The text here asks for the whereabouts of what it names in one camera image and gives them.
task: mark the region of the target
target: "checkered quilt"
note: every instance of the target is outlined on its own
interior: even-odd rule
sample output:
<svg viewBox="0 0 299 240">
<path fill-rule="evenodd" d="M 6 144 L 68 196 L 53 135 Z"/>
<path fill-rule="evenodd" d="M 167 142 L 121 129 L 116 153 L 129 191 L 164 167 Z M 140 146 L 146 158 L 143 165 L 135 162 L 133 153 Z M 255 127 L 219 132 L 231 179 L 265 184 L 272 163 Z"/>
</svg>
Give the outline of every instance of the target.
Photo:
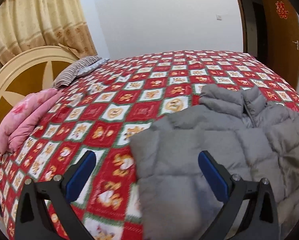
<svg viewBox="0 0 299 240">
<path fill-rule="evenodd" d="M 62 97 L 14 154 L 0 156 L 0 202 L 10 239 L 26 178 L 63 174 L 86 150 L 96 167 L 72 208 L 95 239 L 142 239 L 135 165 L 129 138 L 161 116 L 197 105 L 201 88 L 257 85 L 269 101 L 299 111 L 299 95 L 244 53 L 175 51 L 115 60 L 63 89 Z M 51 220 L 67 238 L 53 206 Z"/>
</svg>

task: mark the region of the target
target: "jacket collar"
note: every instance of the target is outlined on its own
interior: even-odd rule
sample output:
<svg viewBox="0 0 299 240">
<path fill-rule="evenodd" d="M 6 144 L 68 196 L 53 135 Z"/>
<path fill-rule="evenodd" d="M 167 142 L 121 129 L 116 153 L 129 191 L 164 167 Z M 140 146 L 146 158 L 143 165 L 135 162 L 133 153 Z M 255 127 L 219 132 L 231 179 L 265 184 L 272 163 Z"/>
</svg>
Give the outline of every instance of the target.
<svg viewBox="0 0 299 240">
<path fill-rule="evenodd" d="M 199 103 L 215 112 L 242 118 L 244 108 L 251 117 L 257 116 L 265 108 L 266 98 L 257 86 L 232 91 L 210 84 L 203 86 Z"/>
</svg>

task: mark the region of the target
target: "wooden headboard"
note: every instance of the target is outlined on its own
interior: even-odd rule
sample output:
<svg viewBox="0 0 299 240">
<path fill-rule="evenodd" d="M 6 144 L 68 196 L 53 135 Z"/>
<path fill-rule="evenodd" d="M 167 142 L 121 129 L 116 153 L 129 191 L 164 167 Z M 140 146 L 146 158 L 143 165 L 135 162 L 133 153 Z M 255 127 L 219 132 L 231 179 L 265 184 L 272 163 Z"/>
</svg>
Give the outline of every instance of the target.
<svg viewBox="0 0 299 240">
<path fill-rule="evenodd" d="M 0 70 L 0 123 L 30 93 L 51 87 L 57 75 L 78 58 L 57 46 L 27 50 Z"/>
</svg>

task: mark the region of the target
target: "jacket zipper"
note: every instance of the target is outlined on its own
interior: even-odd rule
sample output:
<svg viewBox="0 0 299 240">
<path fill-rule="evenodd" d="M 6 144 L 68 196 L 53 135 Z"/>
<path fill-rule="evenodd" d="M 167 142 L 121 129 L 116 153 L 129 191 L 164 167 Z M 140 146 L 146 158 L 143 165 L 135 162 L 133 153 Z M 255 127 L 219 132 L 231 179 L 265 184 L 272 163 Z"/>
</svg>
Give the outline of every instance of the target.
<svg viewBox="0 0 299 240">
<path fill-rule="evenodd" d="M 250 113 L 250 111 L 249 111 L 249 109 L 248 109 L 245 101 L 244 101 L 244 108 L 245 108 L 245 110 L 246 110 L 246 112 L 248 114 L 248 117 L 251 119 L 251 123 L 252 123 L 253 128 L 256 128 L 255 121 L 254 121 L 254 119 L 253 119 L 253 117 L 252 117 L 252 115 L 251 115 L 251 113 Z"/>
</svg>

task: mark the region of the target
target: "striped pillow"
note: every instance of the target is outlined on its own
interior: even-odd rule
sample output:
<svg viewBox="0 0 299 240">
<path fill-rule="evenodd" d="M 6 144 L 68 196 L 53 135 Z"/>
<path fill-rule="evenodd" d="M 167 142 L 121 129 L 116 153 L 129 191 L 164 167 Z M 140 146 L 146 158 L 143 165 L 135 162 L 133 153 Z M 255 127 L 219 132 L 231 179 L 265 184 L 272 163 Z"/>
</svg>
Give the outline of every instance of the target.
<svg viewBox="0 0 299 240">
<path fill-rule="evenodd" d="M 87 56 L 84 58 L 79 59 L 78 61 L 74 62 L 73 64 L 69 65 L 65 68 L 54 80 L 53 87 L 60 88 L 62 86 L 68 86 L 72 83 L 72 81 L 76 78 L 80 69 L 88 67 L 95 63 L 96 61 L 100 60 L 100 57 L 97 56 Z"/>
</svg>

